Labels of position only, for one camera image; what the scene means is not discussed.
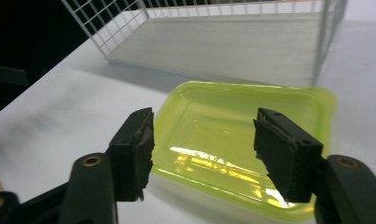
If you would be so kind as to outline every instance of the white table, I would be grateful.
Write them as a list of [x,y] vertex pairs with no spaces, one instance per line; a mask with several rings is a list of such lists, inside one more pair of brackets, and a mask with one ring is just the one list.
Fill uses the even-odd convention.
[[[0,112],[5,190],[25,202],[61,185],[74,160],[106,150],[130,113],[148,106],[156,113],[170,91],[189,80],[111,65],[85,42]],[[338,100],[332,153],[360,159],[376,174],[376,21],[341,23],[318,85]],[[212,209],[160,197],[150,183],[143,203],[118,205],[120,223],[232,222]]]

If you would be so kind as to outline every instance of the yellow plastic container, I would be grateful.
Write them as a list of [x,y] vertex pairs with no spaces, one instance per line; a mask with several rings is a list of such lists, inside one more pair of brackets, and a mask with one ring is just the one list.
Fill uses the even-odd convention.
[[156,116],[153,171],[265,216],[304,221],[313,203],[286,203],[275,189],[253,149],[253,119],[259,107],[279,111],[322,142],[326,155],[335,104],[318,87],[185,83]]

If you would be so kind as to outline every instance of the dark background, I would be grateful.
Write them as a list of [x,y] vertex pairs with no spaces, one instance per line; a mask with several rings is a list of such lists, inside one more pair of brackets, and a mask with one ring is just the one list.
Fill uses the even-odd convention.
[[[87,0],[77,1],[82,4]],[[102,4],[100,0],[92,2]],[[125,8],[125,2],[132,0],[118,0],[121,8]],[[196,2],[201,5],[204,0]],[[176,3],[183,5],[182,0]],[[24,69],[30,85],[87,39],[61,0],[0,0],[0,64]],[[28,88],[0,83],[0,110]]]

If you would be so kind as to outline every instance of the wire grid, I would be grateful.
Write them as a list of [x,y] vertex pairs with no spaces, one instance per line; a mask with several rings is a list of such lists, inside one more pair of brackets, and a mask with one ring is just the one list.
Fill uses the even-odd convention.
[[318,21],[317,76],[345,0],[62,0],[86,35],[108,55],[147,19],[247,14],[322,13]]

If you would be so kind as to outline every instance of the white wire basket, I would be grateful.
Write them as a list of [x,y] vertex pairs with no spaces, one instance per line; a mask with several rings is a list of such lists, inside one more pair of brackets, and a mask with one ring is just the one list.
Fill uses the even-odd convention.
[[314,85],[344,0],[62,0],[106,59],[220,81]]

